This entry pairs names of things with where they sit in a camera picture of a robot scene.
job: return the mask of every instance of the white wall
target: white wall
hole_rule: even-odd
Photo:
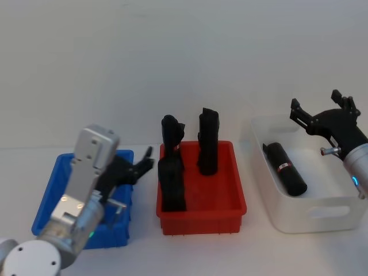
[[[366,0],[1,0],[0,147],[73,145],[97,122],[158,143],[168,113],[195,139],[249,118],[316,113],[353,95],[368,131]]]

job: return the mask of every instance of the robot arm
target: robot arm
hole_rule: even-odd
[[[72,174],[66,191],[36,240],[18,245],[0,240],[0,275],[60,275],[74,263],[89,236],[104,217],[106,204],[125,204],[110,198],[123,183],[134,185],[154,164],[150,147],[143,160],[132,165],[115,156],[119,137],[91,125],[81,131],[74,149]]]
[[[361,115],[352,97],[342,97],[334,90],[331,99],[340,109],[323,111],[311,116],[292,100],[290,118],[303,127],[309,135],[326,138],[332,148],[321,148],[322,155],[333,154],[343,161],[359,191],[359,198],[368,197],[368,139],[357,127]]]

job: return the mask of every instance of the red plastic bin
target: red plastic bin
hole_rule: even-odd
[[[197,167],[197,141],[181,142],[181,155],[187,211],[162,212],[162,194],[158,184],[156,214],[164,235],[191,235],[206,233],[237,233],[242,216],[247,211],[242,183],[237,170],[233,145],[218,142],[218,172],[203,176]],[[164,146],[160,147],[160,158]]]

